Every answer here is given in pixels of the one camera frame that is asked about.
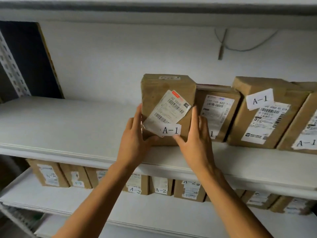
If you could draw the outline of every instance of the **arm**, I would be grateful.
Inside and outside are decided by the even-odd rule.
[[[123,187],[157,139],[143,141],[139,105],[123,132],[117,161],[53,238],[98,238]]]
[[[272,238],[251,210],[239,199],[222,172],[216,168],[207,120],[198,117],[196,107],[192,110],[187,142],[180,136],[173,138],[178,143],[188,166],[206,190],[230,237]]]

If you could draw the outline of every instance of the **right hand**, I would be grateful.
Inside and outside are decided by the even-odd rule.
[[[196,106],[192,110],[192,121],[187,142],[179,135],[174,135],[173,138],[179,145],[188,166],[196,176],[200,176],[205,172],[211,172],[212,174],[217,172],[207,119],[198,116]]]

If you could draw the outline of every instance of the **forearm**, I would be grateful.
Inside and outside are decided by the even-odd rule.
[[[69,217],[54,238],[98,238],[132,172],[132,168],[122,164],[111,165],[100,184]]]
[[[231,238],[272,238],[222,173],[205,172],[198,178]]]

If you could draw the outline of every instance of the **hand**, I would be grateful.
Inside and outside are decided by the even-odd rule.
[[[198,116],[196,106],[192,110],[191,128],[188,133],[187,142],[179,135],[174,135],[173,138],[179,145],[188,166],[197,177],[205,171],[212,172],[212,174],[218,172],[214,162],[207,119]]]
[[[128,168],[134,169],[141,164],[150,147],[159,139],[151,136],[143,140],[141,132],[141,108],[137,107],[134,118],[129,118],[123,132],[119,147],[117,162]]]

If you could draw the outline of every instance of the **cable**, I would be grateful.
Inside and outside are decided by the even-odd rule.
[[[215,31],[215,35],[216,35],[218,41],[221,43],[221,40],[220,40],[220,38],[218,37],[218,34],[217,34],[217,32],[216,32],[216,29],[214,29],[214,31]],[[248,52],[248,51],[251,51],[251,50],[256,49],[256,48],[258,48],[259,46],[263,45],[263,44],[266,43],[268,40],[270,40],[272,37],[274,37],[277,33],[278,33],[278,30],[275,31],[271,36],[269,36],[267,39],[265,39],[265,40],[262,41],[261,43],[257,44],[257,45],[254,46],[254,47],[248,48],[248,49],[239,50],[239,49],[230,48],[230,47],[228,47],[227,45],[224,45],[224,48],[227,49],[227,50],[230,50],[230,51]]]

